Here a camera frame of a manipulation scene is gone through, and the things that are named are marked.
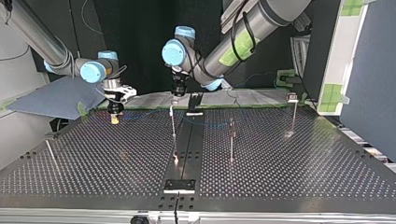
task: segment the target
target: metal plate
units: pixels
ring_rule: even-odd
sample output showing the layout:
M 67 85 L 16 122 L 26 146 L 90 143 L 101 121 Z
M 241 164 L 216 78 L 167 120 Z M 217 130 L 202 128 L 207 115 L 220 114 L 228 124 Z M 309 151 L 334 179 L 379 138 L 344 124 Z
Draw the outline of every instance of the metal plate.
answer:
M 2 171 L 0 206 L 158 208 L 173 162 L 168 110 L 125 111 L 119 125 L 98 111 L 51 144 L 56 161 L 38 150 Z
M 207 125 L 230 118 L 233 162 L 229 126 Z M 310 109 L 294 126 L 288 108 L 207 110 L 205 123 L 195 211 L 396 213 L 396 175 Z

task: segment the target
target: gray cardboard sheet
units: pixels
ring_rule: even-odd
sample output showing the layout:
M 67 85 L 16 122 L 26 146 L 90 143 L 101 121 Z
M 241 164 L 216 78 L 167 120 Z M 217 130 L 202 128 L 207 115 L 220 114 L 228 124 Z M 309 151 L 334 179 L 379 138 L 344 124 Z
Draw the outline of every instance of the gray cardboard sheet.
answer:
M 78 119 L 78 105 L 89 111 L 104 99 L 95 90 L 95 84 L 87 83 L 80 77 L 63 77 L 22 96 L 8 109 L 53 118 Z

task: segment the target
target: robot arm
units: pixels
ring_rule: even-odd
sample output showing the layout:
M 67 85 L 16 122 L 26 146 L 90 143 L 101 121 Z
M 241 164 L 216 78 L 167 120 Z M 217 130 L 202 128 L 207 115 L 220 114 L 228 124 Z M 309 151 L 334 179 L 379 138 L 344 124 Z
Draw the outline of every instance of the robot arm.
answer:
M 118 115 L 135 89 L 121 85 L 119 59 L 115 51 L 98 53 L 98 59 L 74 58 L 69 49 L 37 17 L 23 0 L 0 0 L 0 16 L 43 59 L 46 69 L 59 75 L 82 77 L 89 83 L 103 82 L 104 96 L 110 101 L 108 112 L 112 122 L 118 123 Z
M 203 88 L 214 91 L 221 84 L 224 74 L 241 60 L 246 60 L 256 44 L 277 27 L 294 21 L 309 3 L 310 0 L 260 0 L 206 59 L 194 50 L 195 31 L 187 26 L 178 26 L 175 38 L 163 47 L 163 60 L 172 68 L 175 83 L 180 90 L 185 90 L 185 87 L 180 87 L 184 84 L 180 80 L 183 76 L 190 76 Z

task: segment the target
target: vertical pin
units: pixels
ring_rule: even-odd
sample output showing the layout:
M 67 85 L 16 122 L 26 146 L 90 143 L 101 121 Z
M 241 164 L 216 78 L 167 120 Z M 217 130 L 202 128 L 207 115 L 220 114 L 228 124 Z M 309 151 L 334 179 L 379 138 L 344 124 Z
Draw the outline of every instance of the vertical pin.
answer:
M 174 104 L 171 103 L 171 106 L 169 108 L 169 116 L 171 117 L 172 120 L 172 138 L 174 141 L 174 157 L 177 158 L 177 136 L 176 136 L 176 127 L 175 127 L 175 116 L 174 116 L 174 110 L 173 110 Z
M 230 161 L 233 161 L 233 139 L 236 137 L 235 121 L 233 118 L 230 119 Z
M 50 157 L 55 160 L 55 155 L 53 154 L 52 147 L 50 146 L 50 140 L 46 140 L 47 148 L 49 149 Z
M 287 95 L 287 100 L 289 104 L 294 104 L 293 120 L 291 122 L 291 128 L 288 132 L 286 132 L 286 137 L 291 137 L 294 134 L 294 124 L 297 114 L 298 96 L 295 92 L 289 92 Z

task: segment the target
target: green tape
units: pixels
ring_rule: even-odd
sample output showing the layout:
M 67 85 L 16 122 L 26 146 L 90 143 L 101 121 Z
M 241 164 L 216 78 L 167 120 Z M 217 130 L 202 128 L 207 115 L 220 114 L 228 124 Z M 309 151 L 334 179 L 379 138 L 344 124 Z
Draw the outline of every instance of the green tape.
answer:
M 84 104 L 83 104 L 82 102 L 78 102 L 78 103 L 77 103 L 77 110 L 78 110 L 78 113 L 79 113 L 82 117 L 88 115 L 88 111 L 85 109 L 85 106 L 84 106 Z
M 0 111 L 7 110 L 7 107 L 15 102 L 15 99 L 6 100 L 2 104 L 0 104 Z
M 305 105 L 305 100 L 306 100 L 307 97 L 308 97 L 308 93 L 304 92 L 303 95 L 302 95 L 302 97 L 301 97 L 301 103 L 302 103 L 303 105 Z
M 346 0 L 341 9 L 341 16 L 359 16 L 363 5 L 364 0 Z
M 236 52 L 238 53 L 239 57 L 243 60 L 248 58 L 251 55 L 251 49 L 253 48 L 253 42 L 251 41 L 251 37 L 248 34 L 248 31 L 242 32 L 236 39 L 235 39 L 235 48 Z M 233 53 L 233 46 L 231 46 L 219 59 L 219 63 L 222 63 L 226 66 L 233 66 L 238 62 L 238 58 Z
M 342 85 L 325 84 L 320 101 L 319 112 L 335 112 L 341 102 Z
M 281 81 L 280 77 L 295 77 L 295 76 L 296 76 L 296 72 L 294 71 L 294 69 L 278 70 L 276 75 L 276 85 L 278 87 L 293 87 L 293 84 L 288 84 L 284 81 Z

